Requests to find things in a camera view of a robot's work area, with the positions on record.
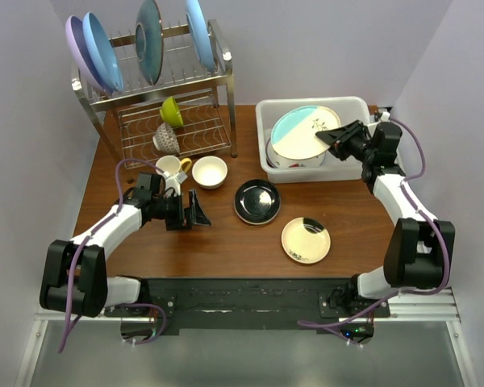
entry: yellow mug handle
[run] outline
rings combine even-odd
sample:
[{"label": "yellow mug handle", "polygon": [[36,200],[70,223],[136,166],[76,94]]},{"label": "yellow mug handle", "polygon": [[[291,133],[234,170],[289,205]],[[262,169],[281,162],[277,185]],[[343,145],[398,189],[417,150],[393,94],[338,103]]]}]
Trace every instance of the yellow mug handle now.
[{"label": "yellow mug handle", "polygon": [[181,160],[181,169],[184,173],[187,173],[190,167],[192,166],[192,160],[186,157],[185,159]]}]

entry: wooden tabletop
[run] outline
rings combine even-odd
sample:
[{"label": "wooden tabletop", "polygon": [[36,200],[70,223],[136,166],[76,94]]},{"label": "wooden tabletop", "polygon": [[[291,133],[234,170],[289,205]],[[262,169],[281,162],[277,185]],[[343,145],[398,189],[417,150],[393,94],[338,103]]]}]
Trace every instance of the wooden tabletop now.
[{"label": "wooden tabletop", "polygon": [[[228,150],[215,153],[228,167],[224,184],[212,191],[189,178],[183,192],[196,188],[211,227],[166,231],[164,221],[153,220],[130,235],[107,261],[108,276],[138,277],[350,277],[382,265],[393,225],[380,202],[361,181],[280,184],[282,208],[269,224],[249,226],[236,216],[236,190],[251,179],[266,179],[258,160],[255,106],[236,108],[239,156]],[[108,117],[106,132],[118,134]],[[95,224],[118,198],[115,162],[100,142],[75,232]],[[129,185],[123,179],[123,187]],[[298,264],[282,249],[283,227],[293,218],[309,217],[330,233],[332,246],[317,264]]]}]

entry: dish rack shelf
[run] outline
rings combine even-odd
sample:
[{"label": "dish rack shelf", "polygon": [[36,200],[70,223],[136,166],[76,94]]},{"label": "dish rack shelf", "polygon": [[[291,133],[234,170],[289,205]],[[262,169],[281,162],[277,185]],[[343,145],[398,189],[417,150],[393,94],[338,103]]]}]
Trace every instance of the dish rack shelf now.
[{"label": "dish rack shelf", "polygon": [[[112,96],[97,92],[84,77],[81,78],[73,63],[73,91],[115,162],[127,157],[156,162],[163,156],[154,147],[152,135],[163,122],[159,114],[161,103],[171,96],[176,98],[185,121],[183,128],[175,129],[181,148],[177,156],[198,155],[222,148],[231,148],[232,157],[237,156],[232,54],[217,22],[209,20],[207,26],[215,60],[213,73],[199,63],[189,27],[180,23],[163,29],[163,65],[155,85],[147,83],[138,69],[135,36],[130,31],[127,34],[119,31],[117,36],[110,38],[123,75],[124,91]],[[227,126],[218,112],[221,86],[226,88]],[[120,140],[116,146],[112,138],[117,136],[110,136],[104,130],[108,111],[119,127]],[[125,164],[126,169],[141,165]]]}]

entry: white plastic container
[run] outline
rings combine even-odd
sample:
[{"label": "white plastic container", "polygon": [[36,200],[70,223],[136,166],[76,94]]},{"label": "white plastic container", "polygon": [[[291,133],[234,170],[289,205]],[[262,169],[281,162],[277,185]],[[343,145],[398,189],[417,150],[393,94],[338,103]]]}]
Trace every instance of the white plastic container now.
[{"label": "white plastic container", "polygon": [[357,180],[361,178],[362,163],[349,157],[346,161],[337,160],[327,152],[319,167],[276,169],[267,164],[265,155],[266,138],[264,131],[289,111],[301,106],[326,106],[339,115],[340,124],[347,125],[356,119],[369,124],[368,106],[359,97],[304,98],[304,99],[265,99],[257,105],[257,131],[260,165],[273,183],[298,183],[306,181]]}]

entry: white wall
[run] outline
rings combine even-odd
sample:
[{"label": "white wall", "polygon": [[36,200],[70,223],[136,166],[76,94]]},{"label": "white wall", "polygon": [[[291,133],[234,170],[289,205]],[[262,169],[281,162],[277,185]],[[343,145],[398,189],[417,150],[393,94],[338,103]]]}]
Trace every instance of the white wall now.
[{"label": "white wall", "polygon": [[393,112],[427,153],[416,193],[457,229],[451,284],[484,386],[484,0],[453,2]]},{"label": "white wall", "polygon": [[0,386],[13,385],[47,246],[68,238],[97,145],[46,0],[0,1]]},{"label": "white wall", "polygon": [[[392,105],[451,0],[200,0],[233,52],[236,103],[358,95]],[[94,12],[106,30],[134,31],[142,0],[51,0],[63,23]],[[185,0],[158,0],[165,26]]]}]

